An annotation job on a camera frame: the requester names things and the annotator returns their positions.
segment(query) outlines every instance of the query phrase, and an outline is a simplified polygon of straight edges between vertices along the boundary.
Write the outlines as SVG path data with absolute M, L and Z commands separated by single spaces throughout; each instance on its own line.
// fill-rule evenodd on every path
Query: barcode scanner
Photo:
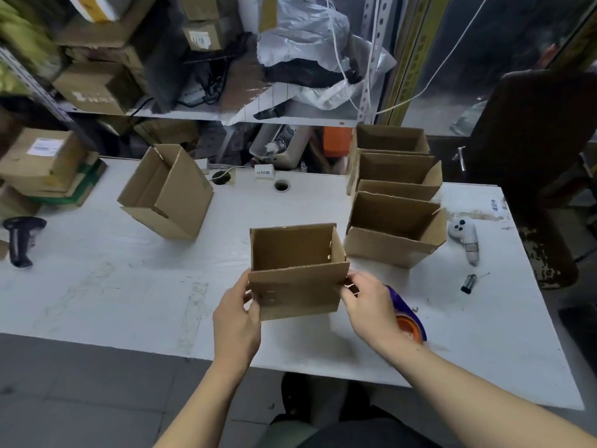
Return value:
M 479 262 L 479 240 L 477 240 L 477 228 L 473 220 L 456 218 L 449 223 L 448 234 L 464 244 L 467 261 L 470 265 L 476 266 Z
M 25 268 L 33 265 L 27 257 L 27 250 L 35 239 L 35 234 L 45 228 L 46 224 L 39 217 L 13 217 L 4 220 L 2 225 L 10 234 L 8 249 L 13 266 Z

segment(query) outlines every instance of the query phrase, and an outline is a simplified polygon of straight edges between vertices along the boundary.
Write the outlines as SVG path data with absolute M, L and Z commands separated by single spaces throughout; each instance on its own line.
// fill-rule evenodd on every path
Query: white plastic bag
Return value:
M 282 61 L 302 58 L 317 61 L 324 69 L 338 70 L 330 17 L 341 52 L 350 33 L 346 15 L 333 9 L 328 12 L 328 8 L 318 5 L 317 0 L 277 0 L 277 27 L 259 36 L 259 63 L 273 66 Z M 346 67 L 347 60 L 343 60 L 342 65 Z
M 353 36 L 352 40 L 354 41 L 354 57 L 358 61 L 359 68 L 366 68 L 371 43 L 358 36 Z M 394 66 L 396 66 L 396 60 L 390 53 L 382 48 L 379 60 L 377 61 L 377 70 L 375 72 L 373 83 L 375 83 L 379 77 L 383 77 L 383 75 Z M 293 100 L 302 102 L 303 104 L 312 105 L 320 110 L 333 110 L 338 108 L 344 102 L 347 102 L 348 99 L 355 94 L 360 94 L 364 85 L 365 79 L 354 85 L 350 85 L 346 80 L 342 80 L 329 88 L 314 89 L 302 87 L 301 92 L 294 96 Z

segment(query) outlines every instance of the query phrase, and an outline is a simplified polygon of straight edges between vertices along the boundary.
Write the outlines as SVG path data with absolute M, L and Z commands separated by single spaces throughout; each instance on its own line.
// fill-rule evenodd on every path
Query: shelf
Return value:
M 373 106 L 377 109 L 383 90 L 383 79 L 378 81 L 373 89 L 371 95 L 373 99 Z M 61 108 L 69 113 L 90 113 L 84 112 L 72 106 L 68 102 L 61 102 Z M 131 109 L 127 116 L 130 116 L 136 109 Z M 199 105 L 195 108 L 188 108 L 183 105 L 178 105 L 169 113 L 153 113 L 151 111 L 151 103 L 147 108 L 140 110 L 136 116 L 143 118 L 169 118 L 169 119 L 195 119 L 195 120 L 221 120 L 221 114 L 216 105 Z M 264 124 L 295 124 L 295 125 L 320 125 L 333 127 L 354 127 L 356 125 L 356 109 L 346 102 L 334 110 L 319 110 L 310 105 L 301 104 L 293 100 L 289 101 L 286 108 L 285 116 L 280 118 L 257 120 L 252 116 L 247 116 L 242 121 L 244 122 L 258 122 Z

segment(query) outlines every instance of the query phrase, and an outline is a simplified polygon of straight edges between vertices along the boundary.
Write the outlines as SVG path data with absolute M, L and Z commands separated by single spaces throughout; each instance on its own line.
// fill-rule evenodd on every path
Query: white table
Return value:
M 335 222 L 340 236 L 346 230 L 345 177 L 277 173 L 291 183 L 278 193 L 272 181 L 236 170 L 235 186 L 215 186 L 194 244 L 164 240 L 116 202 L 138 162 L 106 162 L 82 208 L 42 210 L 48 225 L 30 252 L 32 268 L 0 263 L 0 331 L 209 360 L 211 314 L 250 266 L 250 227 Z M 352 267 L 418 308 L 430 348 L 447 360 L 533 402 L 582 409 L 502 191 L 446 183 L 437 199 L 477 219 L 477 268 L 452 239 L 410 271 L 358 259 Z M 490 274 L 467 295 L 460 287 L 473 272 Z M 330 315 L 265 322 L 252 365 L 407 385 L 354 334 L 342 304 Z

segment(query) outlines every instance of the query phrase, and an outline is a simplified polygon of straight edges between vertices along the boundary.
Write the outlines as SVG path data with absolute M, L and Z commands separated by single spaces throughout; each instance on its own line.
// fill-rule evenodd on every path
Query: floor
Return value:
M 568 211 L 555 214 L 577 256 L 593 239 L 579 235 Z M 550 409 L 597 436 L 597 379 L 557 317 L 594 301 L 597 260 L 580 263 L 578 284 L 544 294 L 586 410 Z M 0 335 L 0 446 L 149 448 L 195 389 L 208 362 L 143 352 Z M 252 447 L 282 412 L 282 372 L 250 369 L 233 400 L 220 447 Z M 317 427 L 332 423 L 346 382 L 310 378 Z M 445 448 L 460 444 L 428 404 L 408 388 L 367 385 L 374 404 Z

